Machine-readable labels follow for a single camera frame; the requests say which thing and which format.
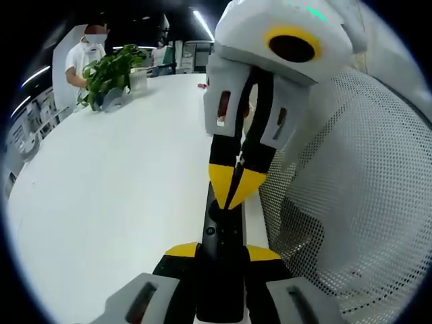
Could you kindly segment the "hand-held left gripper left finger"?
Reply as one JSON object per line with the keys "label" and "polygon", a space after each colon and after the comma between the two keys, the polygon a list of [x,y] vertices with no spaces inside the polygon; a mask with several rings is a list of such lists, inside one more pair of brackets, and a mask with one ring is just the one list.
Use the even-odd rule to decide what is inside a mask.
{"label": "hand-held left gripper left finger", "polygon": [[152,273],[141,273],[108,297],[105,310],[93,323],[163,323],[185,262],[193,262],[197,242],[165,252]]}

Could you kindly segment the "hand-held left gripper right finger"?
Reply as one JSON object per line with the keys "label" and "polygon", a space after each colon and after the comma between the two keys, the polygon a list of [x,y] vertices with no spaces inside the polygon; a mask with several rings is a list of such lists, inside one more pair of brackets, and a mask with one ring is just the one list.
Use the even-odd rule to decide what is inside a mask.
{"label": "hand-held left gripper right finger", "polygon": [[293,277],[281,257],[247,245],[246,308],[250,323],[340,323],[336,301],[305,277]]}

